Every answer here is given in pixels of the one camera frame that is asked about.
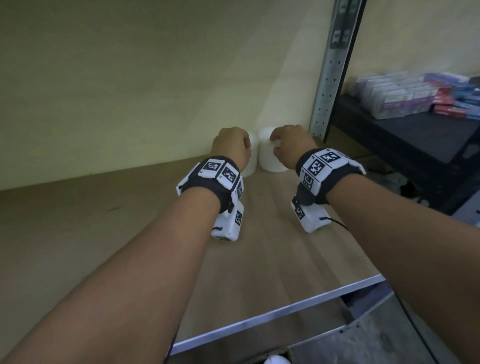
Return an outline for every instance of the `gray floor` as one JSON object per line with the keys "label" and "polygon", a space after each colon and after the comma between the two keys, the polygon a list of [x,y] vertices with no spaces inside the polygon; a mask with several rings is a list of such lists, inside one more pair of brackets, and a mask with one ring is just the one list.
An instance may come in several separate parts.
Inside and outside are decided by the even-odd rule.
{"label": "gray floor", "polygon": [[[438,361],[459,364],[428,326],[410,312]],[[434,363],[396,297],[365,316],[357,326],[298,345],[291,352],[295,364]]]}

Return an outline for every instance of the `hand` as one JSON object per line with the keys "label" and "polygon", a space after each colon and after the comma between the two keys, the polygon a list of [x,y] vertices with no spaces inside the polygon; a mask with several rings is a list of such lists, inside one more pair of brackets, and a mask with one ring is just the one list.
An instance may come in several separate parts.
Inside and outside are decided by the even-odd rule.
{"label": "hand", "polygon": [[318,148],[312,136],[300,125],[285,125],[273,130],[270,140],[280,140],[280,147],[273,154],[288,169],[294,170],[300,157],[309,150]]}
{"label": "hand", "polygon": [[238,127],[223,128],[213,140],[211,156],[228,157],[242,172],[250,159],[250,138],[248,133]]}

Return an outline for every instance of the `white cup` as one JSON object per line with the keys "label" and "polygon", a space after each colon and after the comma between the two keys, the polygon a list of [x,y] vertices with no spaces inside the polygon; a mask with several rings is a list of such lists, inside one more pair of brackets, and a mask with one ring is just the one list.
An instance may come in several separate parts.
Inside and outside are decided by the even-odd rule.
{"label": "white cup", "polygon": [[273,148],[280,146],[280,141],[276,140],[275,143],[270,141],[270,135],[275,127],[263,128],[258,133],[260,139],[258,149],[258,163],[260,167],[269,172],[283,172],[287,170],[280,161],[273,154]]}
{"label": "white cup", "polygon": [[258,134],[257,132],[248,132],[248,137],[250,138],[250,159],[247,166],[240,175],[245,178],[253,174],[257,169],[257,159],[258,159]]}

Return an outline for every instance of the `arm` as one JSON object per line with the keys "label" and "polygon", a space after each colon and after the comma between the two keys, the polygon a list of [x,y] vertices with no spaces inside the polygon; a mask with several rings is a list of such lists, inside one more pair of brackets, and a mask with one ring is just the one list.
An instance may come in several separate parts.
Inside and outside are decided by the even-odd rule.
{"label": "arm", "polygon": [[[222,129],[212,154],[231,158],[243,170],[249,145],[245,131]],[[161,362],[219,210],[210,190],[186,190],[63,299],[2,363]]]}
{"label": "arm", "polygon": [[[298,126],[279,128],[288,168],[316,148]],[[378,270],[465,363],[480,363],[480,229],[351,174],[326,195]]]}

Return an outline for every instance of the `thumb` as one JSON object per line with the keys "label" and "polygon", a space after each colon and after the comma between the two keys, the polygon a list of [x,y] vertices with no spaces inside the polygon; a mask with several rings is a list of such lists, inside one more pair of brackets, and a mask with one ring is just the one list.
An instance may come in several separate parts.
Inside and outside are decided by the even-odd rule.
{"label": "thumb", "polygon": [[278,160],[280,160],[281,150],[279,147],[276,146],[273,148],[273,154]]}

